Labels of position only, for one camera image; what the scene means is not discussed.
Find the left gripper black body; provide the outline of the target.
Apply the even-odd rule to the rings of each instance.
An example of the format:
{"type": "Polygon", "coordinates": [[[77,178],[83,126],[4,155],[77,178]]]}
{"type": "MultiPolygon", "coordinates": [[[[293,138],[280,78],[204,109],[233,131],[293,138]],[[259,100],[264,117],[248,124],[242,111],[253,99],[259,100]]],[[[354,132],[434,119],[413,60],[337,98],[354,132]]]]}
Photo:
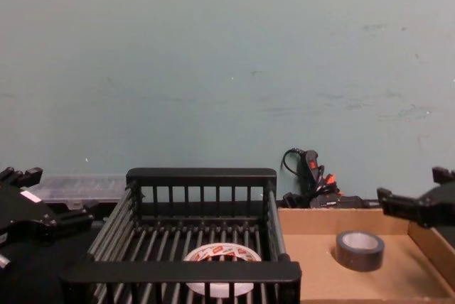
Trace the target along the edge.
{"type": "Polygon", "coordinates": [[[37,196],[1,183],[1,247],[18,241],[51,243],[58,219],[37,196]]]}

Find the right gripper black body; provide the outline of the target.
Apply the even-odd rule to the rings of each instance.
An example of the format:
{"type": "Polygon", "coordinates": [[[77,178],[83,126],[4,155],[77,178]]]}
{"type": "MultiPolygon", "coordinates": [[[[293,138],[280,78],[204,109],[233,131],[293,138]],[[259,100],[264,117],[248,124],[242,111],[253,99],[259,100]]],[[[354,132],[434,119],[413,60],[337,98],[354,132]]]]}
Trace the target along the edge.
{"type": "Polygon", "coordinates": [[[454,226],[454,182],[439,185],[418,199],[419,223],[424,228],[454,226]]]}

